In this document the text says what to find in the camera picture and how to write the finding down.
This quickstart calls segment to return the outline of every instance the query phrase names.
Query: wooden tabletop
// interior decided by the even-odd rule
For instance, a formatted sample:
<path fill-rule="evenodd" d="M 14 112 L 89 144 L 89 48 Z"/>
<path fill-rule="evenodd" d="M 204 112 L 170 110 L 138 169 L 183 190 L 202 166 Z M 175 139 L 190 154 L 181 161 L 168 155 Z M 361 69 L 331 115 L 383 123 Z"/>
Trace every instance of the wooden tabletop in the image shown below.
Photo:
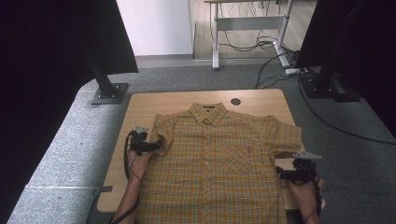
<path fill-rule="evenodd" d="M 239 99 L 240 105 L 233 105 L 232 99 Z M 112 191 L 102 192 L 98 201 L 101 212 L 115 212 L 126 189 L 127 179 L 123 169 L 123 148 L 128 132 L 136 125 L 149 128 L 148 139 L 156 114 L 172 114 L 189 110 L 193 103 L 223 103 L 228 110 L 254 116 L 273 115 L 280 121 L 294 124 L 285 96 L 281 90 L 242 91 L 187 91 L 138 93 L 131 97 L 120 130 L 104 187 L 112 186 Z M 276 164 L 286 169 L 292 168 L 292 159 L 277 159 Z M 282 186 L 286 209 L 297 209 L 287 188 Z"/>

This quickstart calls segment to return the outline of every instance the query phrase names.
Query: yellow plaid shirt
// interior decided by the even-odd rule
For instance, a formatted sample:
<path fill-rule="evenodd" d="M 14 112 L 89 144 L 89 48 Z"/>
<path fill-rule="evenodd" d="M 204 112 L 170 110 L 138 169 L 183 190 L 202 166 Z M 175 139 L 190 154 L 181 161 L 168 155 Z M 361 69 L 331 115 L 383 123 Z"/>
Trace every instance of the yellow plaid shirt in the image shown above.
<path fill-rule="evenodd" d="M 157 115 L 139 223 L 287 223 L 275 155 L 298 151 L 301 129 L 223 104 Z"/>

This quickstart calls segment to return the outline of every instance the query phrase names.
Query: wire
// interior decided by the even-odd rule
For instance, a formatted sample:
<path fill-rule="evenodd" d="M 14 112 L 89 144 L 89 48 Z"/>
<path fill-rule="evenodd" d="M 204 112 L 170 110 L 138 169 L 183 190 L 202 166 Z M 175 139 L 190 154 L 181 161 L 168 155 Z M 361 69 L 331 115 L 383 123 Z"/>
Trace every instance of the wire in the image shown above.
<path fill-rule="evenodd" d="M 230 11 L 229 11 L 229 16 L 230 16 L 230 17 L 231 17 L 231 10 L 233 9 L 234 5 L 235 5 L 235 4 L 232 5 L 232 7 L 231 7 L 231 9 L 230 9 Z M 211 37 L 212 37 L 212 41 L 214 41 L 213 30 L 212 30 L 212 22 L 211 22 L 211 18 L 212 18 L 212 6 L 211 6 L 210 4 L 209 4 L 209 6 L 210 6 L 210 10 L 209 10 L 209 12 L 210 12 L 210 13 L 209 13 L 209 27 L 210 27 L 210 34 L 211 34 Z M 254 4 L 252 4 L 252 6 L 247 5 L 247 8 L 250 10 L 250 13 L 251 13 L 253 16 L 256 16 L 256 9 L 255 9 L 254 6 L 255 6 Z M 221 17 L 224 18 L 222 4 L 219 5 L 219 11 L 220 11 Z M 238 47 L 238 46 L 233 45 L 233 44 L 231 43 L 231 41 L 230 41 L 230 38 L 228 37 L 228 34 L 231 34 L 232 32 L 230 32 L 230 31 L 224 31 L 224 34 L 225 34 L 225 36 L 226 36 L 226 39 L 227 39 L 228 44 L 221 44 L 221 43 L 219 43 L 219 45 L 231 47 L 231 48 L 233 48 L 233 49 L 236 50 L 236 51 L 252 51 L 252 50 L 254 50 L 255 48 L 261 48 L 261 49 L 264 49 L 264 50 L 272 49 L 272 48 L 274 47 L 274 40 L 277 41 L 277 38 L 271 37 L 271 36 L 269 36 L 269 35 L 260 36 L 260 33 L 261 33 L 261 32 L 262 32 L 262 30 L 259 31 L 259 33 L 258 33 L 258 35 L 257 35 L 257 37 L 256 37 L 256 45 L 255 45 L 255 46 L 250 46 L 250 47 Z"/>
<path fill-rule="evenodd" d="M 257 88 L 259 87 L 259 85 L 261 85 L 263 82 L 259 82 L 260 81 L 260 76 L 261 76 L 261 73 L 262 73 L 262 69 L 265 67 L 265 65 L 267 65 L 269 62 L 271 62 L 272 60 L 274 60 L 274 59 L 276 59 L 276 58 L 278 58 L 279 56 L 281 56 L 281 55 L 284 55 L 284 54 L 289 54 L 290 52 L 288 51 L 288 52 L 284 52 L 284 53 L 281 53 L 281 54 L 278 54 L 278 55 L 276 55 L 275 57 L 273 57 L 273 58 L 271 58 L 270 60 L 268 60 L 267 62 L 265 62 L 263 65 L 262 65 L 262 67 L 260 68 L 260 71 L 259 71 L 259 74 L 257 75 L 257 81 L 256 81 L 256 85 L 254 86 L 254 89 L 255 90 L 257 90 Z"/>
<path fill-rule="evenodd" d="M 321 190 L 320 187 L 318 185 L 318 182 L 320 180 L 319 175 L 317 175 L 318 177 L 318 181 L 315 179 L 315 177 L 313 177 L 301 164 L 297 164 L 297 166 L 304 170 L 306 172 L 306 174 L 308 175 L 309 179 L 311 180 L 311 182 L 314 184 L 315 187 L 315 199 L 317 200 L 317 214 L 320 217 L 320 212 L 321 212 L 321 204 L 323 202 L 323 197 L 321 194 Z"/>
<path fill-rule="evenodd" d="M 95 196 L 93 202 L 91 203 L 90 211 L 88 212 L 88 217 L 87 220 L 85 221 L 86 224 L 90 223 L 91 212 L 93 210 L 93 206 L 97 203 L 98 199 L 99 199 L 99 195 Z"/>
<path fill-rule="evenodd" d="M 278 78 L 278 79 L 276 79 L 275 81 L 273 81 L 271 84 L 267 84 L 267 85 L 261 87 L 261 89 L 265 89 L 265 88 L 268 88 L 268 87 L 272 87 L 272 86 L 274 86 L 278 81 L 286 81 L 286 80 L 289 80 L 291 77 L 293 77 L 294 75 L 297 75 L 299 72 L 300 72 L 300 69 L 298 69 L 296 72 L 291 73 L 291 74 L 288 74 L 288 75 L 286 75 L 286 76 L 277 74 L 277 75 L 275 75 L 275 76 L 273 76 L 273 77 L 265 77 L 264 80 L 263 80 L 259 85 L 263 84 L 263 83 L 265 82 L 265 80 L 267 80 L 267 79 L 269 79 L 269 78 L 281 77 L 281 78 Z"/>
<path fill-rule="evenodd" d="M 364 139 L 364 140 L 372 141 L 372 142 L 377 142 L 377 143 L 383 143 L 383 144 L 389 144 L 389 145 L 394 145 L 394 146 L 396 146 L 396 143 L 395 143 L 395 142 L 382 141 L 382 140 L 377 140 L 377 139 L 370 138 L 370 137 L 361 136 L 361 135 L 358 135 L 358 134 L 355 134 L 355 133 L 350 133 L 350 132 L 348 132 L 348 131 L 345 131 L 345 130 L 343 130 L 343 129 L 337 128 L 337 127 L 335 127 L 334 125 L 330 124 L 330 123 L 327 122 L 326 120 L 322 119 L 322 118 L 314 111 L 314 109 L 312 109 L 311 105 L 310 105 L 310 104 L 308 103 L 308 101 L 305 99 L 305 97 L 304 97 L 304 95 L 303 95 L 303 91 L 302 91 L 301 85 L 300 85 L 300 76 L 299 76 L 298 86 L 299 86 L 300 94 L 301 94 L 301 96 L 303 97 L 303 99 L 304 99 L 304 101 L 305 101 L 305 104 L 308 106 L 308 109 L 315 115 L 315 117 L 317 117 L 317 119 L 319 119 L 319 120 L 320 120 L 321 122 L 323 122 L 324 124 L 328 125 L 328 126 L 331 127 L 331 128 L 334 128 L 335 130 L 337 130 L 337 131 L 339 131 L 339 132 L 341 132 L 341 133 L 346 133 L 346 134 L 348 134 L 348 135 L 352 135 L 352 136 L 355 136 L 355 137 L 358 137 L 358 138 L 361 138 L 361 139 Z"/>
<path fill-rule="evenodd" d="M 280 6 L 282 6 L 282 0 L 279 0 L 279 10 L 278 10 L 278 12 L 277 12 L 277 15 L 279 16 L 280 15 Z"/>
<path fill-rule="evenodd" d="M 139 195 L 137 195 L 137 199 L 136 199 L 136 202 L 134 203 L 134 206 L 133 206 L 131 209 L 129 209 L 128 211 L 126 211 L 124 214 L 122 214 L 122 215 L 120 215 L 119 217 L 117 217 L 117 219 L 114 220 L 114 221 L 112 222 L 112 224 L 118 224 L 118 223 L 120 223 L 121 221 L 123 221 L 126 217 L 128 217 L 129 215 L 131 215 L 132 212 L 137 208 L 137 206 L 139 205 L 139 203 L 140 203 L 140 197 L 139 197 Z"/>
<path fill-rule="evenodd" d="M 124 163 L 124 173 L 127 179 L 129 179 L 129 167 L 128 167 L 128 148 L 131 144 L 129 144 L 130 137 L 132 136 L 132 132 L 129 132 L 125 138 L 124 145 L 124 153 L 123 153 L 123 163 Z"/>
<path fill-rule="evenodd" d="M 267 1 L 267 10 L 265 11 L 265 16 L 268 16 L 268 10 L 270 9 L 271 1 Z"/>

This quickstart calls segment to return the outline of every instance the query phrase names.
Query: shirt pocket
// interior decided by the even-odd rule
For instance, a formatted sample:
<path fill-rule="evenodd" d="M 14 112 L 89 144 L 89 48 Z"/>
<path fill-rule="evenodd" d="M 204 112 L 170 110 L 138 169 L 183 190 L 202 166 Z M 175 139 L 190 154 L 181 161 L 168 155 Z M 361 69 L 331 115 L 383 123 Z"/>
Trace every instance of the shirt pocket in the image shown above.
<path fill-rule="evenodd" d="M 227 146 L 222 149 L 221 167 L 228 174 L 246 174 L 251 170 L 251 162 L 245 147 Z"/>

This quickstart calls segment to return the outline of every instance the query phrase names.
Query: shirt collar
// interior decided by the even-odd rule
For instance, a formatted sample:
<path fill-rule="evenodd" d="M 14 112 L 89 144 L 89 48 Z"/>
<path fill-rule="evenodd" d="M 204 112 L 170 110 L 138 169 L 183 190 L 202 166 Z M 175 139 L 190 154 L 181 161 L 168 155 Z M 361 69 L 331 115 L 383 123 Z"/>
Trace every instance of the shirt collar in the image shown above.
<path fill-rule="evenodd" d="M 198 123 L 208 120 L 213 126 L 216 126 L 227 112 L 227 109 L 222 103 L 215 105 L 193 104 L 190 108 L 190 112 L 194 115 Z"/>

